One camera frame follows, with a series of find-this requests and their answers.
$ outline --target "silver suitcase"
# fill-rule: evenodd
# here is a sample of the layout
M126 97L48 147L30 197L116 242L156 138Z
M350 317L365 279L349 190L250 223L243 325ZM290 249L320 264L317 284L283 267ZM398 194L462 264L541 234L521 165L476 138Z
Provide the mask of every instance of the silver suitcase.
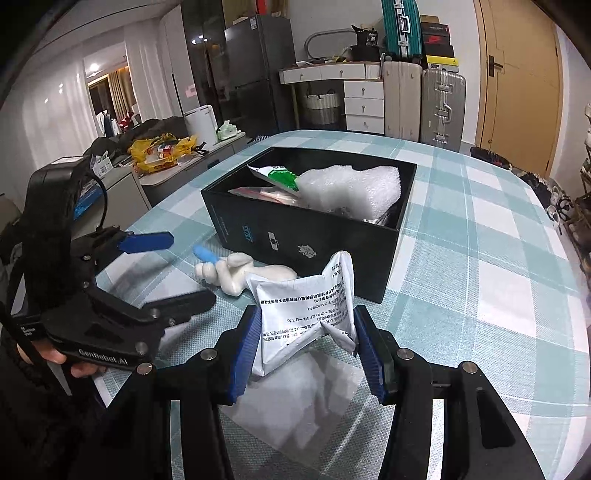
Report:
M460 151L466 110L466 79L459 73L423 72L421 143Z

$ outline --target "curtain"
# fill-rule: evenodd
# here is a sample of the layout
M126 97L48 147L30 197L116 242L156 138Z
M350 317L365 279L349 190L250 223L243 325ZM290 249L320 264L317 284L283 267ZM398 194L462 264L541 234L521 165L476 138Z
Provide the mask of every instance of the curtain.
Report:
M173 115L158 53L158 24L154 20L124 27L127 63L142 121Z
M14 186L15 203L22 208L33 172L58 158L82 155L96 137L81 50L20 76L0 111L0 167Z
M131 78L129 68L122 68L109 73L107 77L111 98L115 107L117 120L121 121L131 111L131 106L135 104L133 88L131 88Z

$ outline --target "white appliance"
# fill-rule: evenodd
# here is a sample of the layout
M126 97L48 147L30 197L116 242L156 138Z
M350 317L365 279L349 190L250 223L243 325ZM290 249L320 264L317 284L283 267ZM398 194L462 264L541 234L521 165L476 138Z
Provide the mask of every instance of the white appliance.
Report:
M205 142L210 150L217 142L217 122L211 105L203 105L185 114L189 135L197 135L197 145Z

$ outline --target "black jacket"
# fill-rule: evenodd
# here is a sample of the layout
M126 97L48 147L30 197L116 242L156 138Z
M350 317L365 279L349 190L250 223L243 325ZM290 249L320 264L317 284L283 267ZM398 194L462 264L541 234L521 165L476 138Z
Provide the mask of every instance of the black jacket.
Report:
M63 371L73 395L57 395L36 367L21 359L4 329L0 337L0 476L64 480L104 405L92 380L73 378L69 365ZM67 404L79 413L77 419L69 416Z

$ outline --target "luggage handle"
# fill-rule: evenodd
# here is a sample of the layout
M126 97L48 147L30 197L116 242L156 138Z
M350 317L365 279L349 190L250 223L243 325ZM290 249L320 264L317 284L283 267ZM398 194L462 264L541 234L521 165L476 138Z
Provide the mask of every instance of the luggage handle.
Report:
M453 110L452 110L452 107L450 107L450 106L449 106L448 104L446 104L446 103L444 103L444 104L443 104L443 108L444 108L445 110L447 110L447 118L444 118L444 119L443 119L443 123L444 123L444 124L448 124L448 123L450 123L450 122L452 121L452 113L453 113Z
M408 15L401 15L399 17L400 20L400 31L402 33L410 33L410 18Z
M436 113L438 117L443 120L444 124L448 124L452 121L453 109L448 104L444 103L443 108L439 109Z

